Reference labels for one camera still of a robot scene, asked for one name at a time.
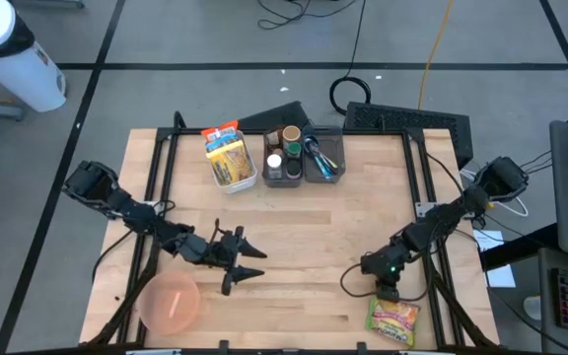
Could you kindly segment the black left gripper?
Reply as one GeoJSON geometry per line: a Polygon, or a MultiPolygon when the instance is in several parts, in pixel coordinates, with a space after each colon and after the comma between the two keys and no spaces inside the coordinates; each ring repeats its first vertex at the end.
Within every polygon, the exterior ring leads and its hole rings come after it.
{"type": "MultiPolygon", "coordinates": [[[[180,225],[178,230],[178,254],[193,264],[229,269],[236,262],[239,253],[247,257],[267,258],[266,253],[243,239],[244,226],[237,226],[235,230],[224,230],[216,225],[208,241],[196,235],[193,226],[180,225]]],[[[264,272],[258,269],[233,267],[224,275],[221,293],[229,296],[234,284],[263,274],[264,272]]]]}

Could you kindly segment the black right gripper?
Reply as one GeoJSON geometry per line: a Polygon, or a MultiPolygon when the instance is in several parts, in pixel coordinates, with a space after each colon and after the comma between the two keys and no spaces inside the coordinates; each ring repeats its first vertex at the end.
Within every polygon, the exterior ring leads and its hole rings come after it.
{"type": "Polygon", "coordinates": [[[394,287],[399,281],[400,272],[404,269],[404,264],[409,258],[410,251],[403,243],[389,243],[377,251],[364,254],[360,258],[361,272],[374,275],[381,284],[375,289],[375,295],[378,299],[387,299],[391,302],[400,300],[399,292],[394,287]]]}

